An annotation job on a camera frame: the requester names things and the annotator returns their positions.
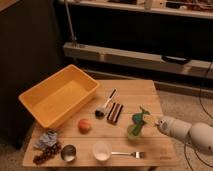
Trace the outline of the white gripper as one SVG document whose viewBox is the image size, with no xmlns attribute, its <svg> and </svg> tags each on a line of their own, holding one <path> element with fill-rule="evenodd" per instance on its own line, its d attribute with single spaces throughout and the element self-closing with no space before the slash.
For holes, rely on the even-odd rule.
<svg viewBox="0 0 213 171">
<path fill-rule="evenodd" d="M 171 121 L 170 117 L 166 116 L 155 116 L 155 115 L 145 115 L 143 120 L 148 126 L 157 127 L 161 133 L 169 132 L 169 124 Z"/>
</svg>

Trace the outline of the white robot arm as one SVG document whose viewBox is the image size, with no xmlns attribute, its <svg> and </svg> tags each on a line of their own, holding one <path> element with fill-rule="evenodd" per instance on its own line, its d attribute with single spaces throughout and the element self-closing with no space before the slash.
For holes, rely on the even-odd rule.
<svg viewBox="0 0 213 171">
<path fill-rule="evenodd" d="M 144 121 L 158 131 L 205 155 L 213 156 L 213 127 L 197 122 L 189 123 L 170 116 L 147 115 Z"/>
</svg>

